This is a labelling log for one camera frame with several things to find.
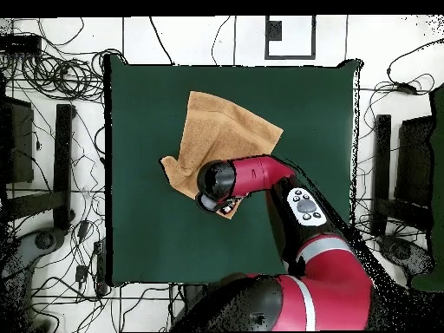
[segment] wire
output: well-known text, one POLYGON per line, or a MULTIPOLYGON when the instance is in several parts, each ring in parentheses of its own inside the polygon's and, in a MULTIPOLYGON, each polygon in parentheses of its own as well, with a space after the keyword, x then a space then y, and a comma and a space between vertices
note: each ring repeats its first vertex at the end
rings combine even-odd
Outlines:
POLYGON ((99 135, 99 132, 101 132, 104 128, 105 128, 105 126, 101 127, 99 130, 97 130, 97 132, 95 133, 95 136, 94 136, 94 147, 95 147, 95 150, 98 151, 98 152, 100 152, 101 154, 105 154, 105 152, 103 152, 103 151, 102 151, 100 148, 98 148, 98 146, 97 146, 97 135, 99 135))
MULTIPOLYGON (((213 50, 214 50, 214 44, 216 43, 216 40, 218 39, 218 35, 219 35, 219 32, 220 32, 220 29, 224 26, 225 23, 228 22, 228 20, 229 20, 231 17, 232 17, 232 16, 228 16, 228 17, 226 18, 226 20, 225 20, 222 24, 220 24, 220 27, 219 27, 219 29, 218 29, 218 33, 216 33, 216 36, 214 37, 214 41, 212 42, 212 52, 213 52, 213 50)), ((212 54, 212 60, 214 61, 214 64, 215 64, 215 65, 218 65, 218 64, 216 63, 216 60, 214 59, 213 54, 212 54)))
POLYGON ((171 56, 167 53, 167 50, 165 49, 165 47, 163 46, 162 41, 160 40, 160 36, 159 36, 159 33, 157 32, 157 28, 156 28, 156 26, 154 25, 153 18, 152 18, 152 17, 149 17, 149 21, 150 21, 151 25, 153 26, 154 32, 155 32, 155 34, 156 34, 156 37, 157 37, 157 40, 159 41, 160 46, 162 47, 162 49, 163 49, 163 51, 165 52, 166 56, 168 56, 168 60, 170 61, 170 64, 171 64, 171 65, 174 65, 174 62, 173 62, 173 60, 171 59, 171 56))
POLYGON ((143 297, 145 296, 145 293, 146 293, 146 292, 148 292, 148 291, 166 291, 166 290, 168 290, 168 289, 169 289, 168 287, 163 288, 163 289, 157 289, 157 288, 154 288, 154 287, 150 287, 150 288, 148 288, 148 289, 145 289, 145 290, 142 292, 142 294, 140 295, 139 300, 137 301, 137 303, 136 303, 132 308, 128 309, 127 311, 125 311, 125 312, 123 313, 121 332, 123 332, 123 329, 125 328, 125 315, 126 315, 127 313, 129 313, 130 311, 134 310, 134 309, 137 307, 137 305, 139 305, 139 303, 143 300, 143 297))
MULTIPOLYGON (((80 33, 83 31, 83 29, 85 28, 85 22, 83 22, 83 18, 80 18, 80 20, 82 22, 82 25, 81 25, 79 31, 72 38, 70 38, 69 40, 67 40, 64 43, 53 43, 53 45, 54 46, 66 46, 68 43, 74 41, 80 35, 80 33)), ((38 18, 37 23, 38 23, 38 28, 39 28, 40 32, 42 33, 43 36, 46 37, 45 32, 43 30, 41 18, 38 18)))
POLYGON ((54 318, 57 321, 57 325, 54 329, 54 331, 52 333, 56 333, 57 330, 59 329, 59 325, 60 325, 60 319, 56 316, 53 316, 52 314, 48 314, 48 313, 43 313, 41 310, 37 310, 36 308, 32 308, 32 310, 36 313, 36 314, 41 314, 42 316, 46 316, 46 317, 51 317, 54 318))
POLYGON ((414 52, 416 52, 416 51, 418 51, 418 50, 420 50, 420 49, 425 49, 426 47, 431 46, 431 45, 436 44, 436 43, 444 43, 444 38, 440 38, 440 39, 438 39, 438 40, 436 40, 436 41, 432 41, 432 42, 427 42, 427 43, 425 43, 425 44, 423 44, 423 45, 417 47, 416 49, 413 49, 413 50, 411 50, 411 51, 409 51, 409 52, 407 52, 407 53, 405 53, 405 54, 402 54, 402 55, 396 57, 396 58, 395 58, 395 59, 389 64, 389 66, 388 66, 388 68, 387 68, 387 77, 390 79, 390 81, 391 81, 392 83, 394 83, 394 84, 397 84, 397 85, 400 84, 399 82, 395 82, 395 81, 393 81, 392 78, 390 77, 390 73, 391 73, 391 71, 392 71, 392 66, 393 66, 393 64, 394 64, 395 62, 397 62, 398 60, 400 60, 401 58, 403 58, 403 57, 405 57, 405 56, 408 56, 408 55, 413 54, 414 52))
POLYGON ((14 148, 13 151, 14 151, 14 152, 19 152, 21 155, 23 155, 23 156, 25 156, 25 157, 28 157, 30 160, 32 160, 32 161, 37 165, 38 169, 39 169, 40 172, 42 173, 43 180, 45 181, 45 185, 46 185, 46 187, 48 188, 48 192, 49 192, 49 194, 52 194, 52 190, 51 190, 51 188, 49 187, 49 183, 48 183, 48 181, 47 181, 47 179, 46 179, 46 176, 45 176, 45 174, 43 173, 43 170, 42 170, 42 168, 40 167, 40 165, 38 164, 38 162, 36 161, 36 159, 35 159, 34 157, 29 156, 27 153, 21 151, 21 150, 18 149, 18 148, 14 148))

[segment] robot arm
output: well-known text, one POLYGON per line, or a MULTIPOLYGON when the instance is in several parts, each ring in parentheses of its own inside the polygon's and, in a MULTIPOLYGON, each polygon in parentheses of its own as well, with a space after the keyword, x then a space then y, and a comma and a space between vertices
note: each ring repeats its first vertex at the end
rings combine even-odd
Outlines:
POLYGON ((237 278, 203 297, 175 330, 362 330, 372 282, 328 213, 283 162, 265 155, 212 161, 198 175, 198 205, 227 213, 265 191, 288 275, 237 278))
POLYGON ((199 171, 198 188, 198 205, 222 213, 232 210, 239 199, 265 191, 273 236, 287 264, 306 241, 334 232, 328 215, 294 171, 269 155, 208 162, 199 171))

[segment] black cable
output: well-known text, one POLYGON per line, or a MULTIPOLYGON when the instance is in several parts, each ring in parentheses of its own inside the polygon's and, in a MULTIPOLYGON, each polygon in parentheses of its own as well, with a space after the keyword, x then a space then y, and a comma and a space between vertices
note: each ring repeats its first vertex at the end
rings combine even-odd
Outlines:
MULTIPOLYGON (((85 28, 85 22, 83 22, 83 18, 80 18, 80 20, 82 22, 82 25, 81 25, 80 29, 78 30, 78 32, 72 38, 70 38, 69 40, 67 40, 64 43, 53 43, 53 45, 54 46, 65 46, 68 43, 74 41, 80 35, 80 33, 83 31, 83 29, 85 28)), ((40 32, 42 33, 42 35, 46 37, 46 34, 43 30, 41 18, 38 18, 37 24, 38 24, 38 28, 39 28, 40 32)))
POLYGON ((31 308, 36 314, 41 314, 42 316, 46 316, 46 317, 51 317, 54 318, 57 321, 57 325, 54 329, 54 331, 52 333, 56 333, 57 330, 59 329, 59 325, 60 325, 60 319, 56 316, 53 316, 52 314, 49 313, 44 313, 42 311, 37 310, 36 308, 31 308))
POLYGON ((167 50, 165 49, 165 47, 163 46, 162 41, 160 40, 159 33, 157 32, 157 28, 156 28, 156 26, 154 25, 153 19, 152 19, 151 17, 149 17, 149 21, 150 21, 151 25, 153 26, 154 32, 155 32, 155 34, 156 34, 156 37, 157 37, 157 40, 159 41, 160 46, 162 47, 162 49, 163 49, 163 51, 165 52, 166 56, 168 56, 168 60, 170 61, 170 64, 171 64, 171 65, 174 65, 173 60, 171 59, 170 55, 167 53, 167 50))
POLYGON ((42 168, 40 167, 40 165, 38 164, 38 162, 36 161, 36 159, 35 159, 34 157, 32 157, 32 156, 29 156, 27 153, 21 151, 21 150, 18 149, 18 148, 14 148, 14 151, 15 151, 15 152, 19 152, 20 154, 22 154, 22 155, 25 156, 25 157, 28 157, 30 160, 32 160, 32 161, 37 165, 38 169, 39 169, 40 172, 42 173, 43 180, 45 181, 45 185, 46 185, 46 187, 48 188, 48 192, 49 192, 49 194, 52 194, 52 190, 51 190, 51 188, 49 187, 49 183, 48 183, 48 181, 46 180, 46 176, 45 176, 45 174, 43 173, 43 170, 42 170, 42 168))
POLYGON ((107 302, 104 304, 104 305, 99 305, 99 306, 97 306, 97 307, 95 307, 94 309, 93 309, 93 311, 91 311, 86 317, 85 317, 85 319, 83 319, 82 321, 81 321, 81 323, 79 324, 79 326, 77 327, 77 330, 74 332, 74 333, 79 333, 79 331, 80 330, 83 330, 84 328, 87 328, 87 326, 88 326, 88 328, 89 328, 89 325, 101 314, 101 312, 105 309, 105 305, 108 303, 108 300, 107 300, 107 302), (95 318, 94 319, 92 319, 90 322, 89 322, 89 324, 87 324, 87 326, 83 326, 82 327, 82 325, 87 321, 87 319, 89 318, 89 317, 91 317, 91 316, 93 316, 94 315, 94 313, 97 311, 97 310, 99 310, 99 309, 101 309, 101 311, 99 312, 99 314, 97 314, 97 316, 95 316, 95 318))
MULTIPOLYGON (((218 39, 218 35, 219 35, 219 32, 220 32, 220 29, 224 26, 225 23, 228 22, 228 20, 229 20, 231 17, 232 17, 232 16, 228 16, 228 17, 226 18, 226 20, 225 20, 222 24, 220 24, 220 27, 219 27, 219 29, 218 29, 218 33, 216 33, 216 36, 214 37, 214 41, 212 42, 212 52, 213 52, 213 49, 214 49, 214 44, 216 43, 216 40, 218 39)), ((218 65, 218 64, 216 63, 216 60, 214 59, 214 56, 213 56, 213 55, 212 55, 212 60, 214 61, 214 64, 215 64, 215 65, 218 65)))
POLYGON ((114 324, 114 316, 113 316, 113 300, 111 300, 111 303, 110 303, 110 312, 111 312, 111 323, 112 323, 112 325, 113 325, 113 328, 114 328, 114 332, 115 333, 119 333, 119 331, 115 328, 115 324, 114 324))
POLYGON ((148 292, 148 291, 166 291, 166 290, 168 290, 168 287, 163 288, 163 289, 157 289, 157 288, 154 288, 154 287, 150 287, 150 288, 145 289, 145 290, 142 292, 142 294, 140 295, 139 300, 137 301, 137 303, 136 303, 132 308, 128 309, 127 311, 125 311, 125 312, 123 313, 123 317, 122 317, 122 325, 121 325, 121 332, 123 332, 123 329, 125 328, 125 315, 126 315, 127 313, 129 313, 130 311, 134 310, 134 309, 137 307, 137 305, 140 304, 140 302, 143 300, 143 297, 145 296, 145 293, 146 293, 146 292, 148 292))
POLYGON ((389 66, 388 66, 388 68, 387 68, 387 77, 390 79, 390 81, 391 81, 392 83, 394 83, 395 85, 400 85, 400 84, 401 84, 401 83, 399 83, 399 82, 395 82, 395 81, 393 81, 392 78, 390 77, 390 73, 391 73, 391 71, 392 71, 392 66, 393 66, 393 64, 394 64, 395 62, 397 62, 398 60, 400 60, 400 59, 403 58, 404 56, 411 55, 411 54, 413 54, 414 52, 416 52, 416 51, 418 51, 418 50, 420 50, 420 49, 425 49, 426 47, 431 46, 431 45, 436 44, 436 43, 444 43, 444 38, 440 38, 440 39, 438 39, 438 40, 436 40, 436 41, 432 41, 432 42, 427 42, 427 43, 421 45, 420 47, 417 47, 416 49, 413 49, 412 51, 409 51, 409 52, 407 52, 407 53, 405 53, 405 54, 402 54, 401 56, 396 57, 396 58, 395 58, 395 59, 389 64, 389 66))
POLYGON ((97 135, 99 135, 99 132, 101 132, 103 129, 105 128, 105 126, 101 127, 99 130, 97 130, 97 132, 95 133, 94 136, 94 147, 96 151, 99 151, 101 154, 105 154, 105 152, 103 152, 100 148, 98 148, 97 146, 97 135))

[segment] black stand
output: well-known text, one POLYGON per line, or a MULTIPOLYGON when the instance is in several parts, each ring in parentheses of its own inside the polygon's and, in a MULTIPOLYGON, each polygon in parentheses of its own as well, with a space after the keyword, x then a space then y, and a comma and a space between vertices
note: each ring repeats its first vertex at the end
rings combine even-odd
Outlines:
POLYGON ((7 199, 1 221, 9 222, 53 210, 54 227, 68 230, 71 213, 71 132, 75 107, 58 104, 55 119, 54 185, 52 193, 7 199))
MULTIPOLYGON (((432 125, 430 119, 431 117, 421 118, 422 121, 427 123, 426 126, 432 125)), ((419 124, 419 121, 413 122, 414 125, 419 124)), ((407 129, 408 125, 409 121, 404 121, 402 129, 407 129)), ((373 236, 385 235, 387 217, 399 219, 405 225, 426 231, 433 224, 432 213, 429 208, 422 206, 422 200, 418 200, 418 198, 428 196, 428 174, 424 175, 424 172, 427 171, 427 165, 430 165, 430 163, 423 162, 427 160, 422 157, 425 154, 422 151, 427 152, 428 150, 426 138, 423 137, 420 140, 400 139, 400 162, 406 161, 408 164, 400 165, 398 163, 396 199, 389 199, 390 135, 391 116, 377 115, 375 121, 375 165, 373 169, 374 200, 372 200, 370 207, 372 213, 369 219, 370 233, 373 236), (419 179, 421 183, 414 186, 414 178, 419 179)))

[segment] control buttons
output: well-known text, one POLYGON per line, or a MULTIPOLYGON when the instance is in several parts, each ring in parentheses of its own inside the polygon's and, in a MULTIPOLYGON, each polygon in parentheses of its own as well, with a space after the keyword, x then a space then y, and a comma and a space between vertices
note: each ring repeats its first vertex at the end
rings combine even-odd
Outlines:
POLYGON ((312 213, 316 210, 316 204, 312 200, 303 199, 297 203, 297 210, 301 213, 312 213))

